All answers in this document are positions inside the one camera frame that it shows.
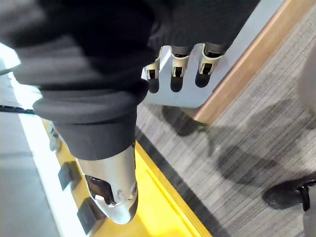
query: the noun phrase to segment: light blue panel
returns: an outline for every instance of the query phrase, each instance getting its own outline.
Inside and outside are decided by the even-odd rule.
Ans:
[[[171,79],[171,59],[170,47],[164,46],[160,60],[159,91],[155,94],[148,92],[144,102],[161,105],[171,105],[179,107],[196,108],[201,106],[213,90],[233,67],[239,57],[249,47],[252,41],[263,29],[265,24],[277,11],[283,0],[261,0],[244,27],[236,37],[232,46],[227,50],[221,61],[215,68],[209,84],[204,88],[195,85],[196,73],[198,70],[198,61],[201,53],[201,44],[197,44],[190,55],[187,71],[184,75],[183,87],[180,92],[173,92],[170,89]],[[162,65],[164,56],[168,60]]]

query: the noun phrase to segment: gray floor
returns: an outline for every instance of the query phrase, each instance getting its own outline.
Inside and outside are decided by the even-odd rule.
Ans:
[[[19,106],[8,76],[0,82],[2,104]],[[0,236],[59,237],[18,114],[0,113],[0,141]]]
[[[296,93],[315,37],[316,6],[213,126],[139,106],[138,139],[215,237],[304,236],[302,207],[274,210],[262,193],[316,171],[316,120]]]

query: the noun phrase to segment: black sweater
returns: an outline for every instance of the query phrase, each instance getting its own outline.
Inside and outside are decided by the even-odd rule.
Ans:
[[[0,0],[0,42],[37,86],[36,113],[52,120],[71,153],[103,159],[135,140],[142,68],[163,45],[212,42],[226,50],[258,0]]]

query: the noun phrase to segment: striped carpet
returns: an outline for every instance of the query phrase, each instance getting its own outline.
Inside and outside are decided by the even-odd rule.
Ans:
[[[214,237],[302,237],[303,210],[263,192],[316,170],[316,119],[297,79],[316,37],[316,6],[212,126],[141,104],[137,139]]]

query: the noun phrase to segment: yellow platform edge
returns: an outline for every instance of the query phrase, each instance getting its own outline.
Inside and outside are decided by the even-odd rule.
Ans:
[[[174,200],[175,204],[174,209],[181,216],[185,216],[189,223],[193,225],[193,227],[197,230],[197,232],[202,237],[212,237],[209,231],[205,228],[199,218],[194,214],[194,212],[189,208],[186,202],[181,198],[179,193],[174,189],[165,175],[161,172],[161,170],[156,166],[156,164],[150,159],[146,151],[141,147],[141,145],[136,142],[135,146],[136,152],[140,154],[144,162],[148,165],[151,171],[154,173],[155,177],[159,180],[162,186],[166,189],[167,192],[165,194],[169,194],[168,199]]]

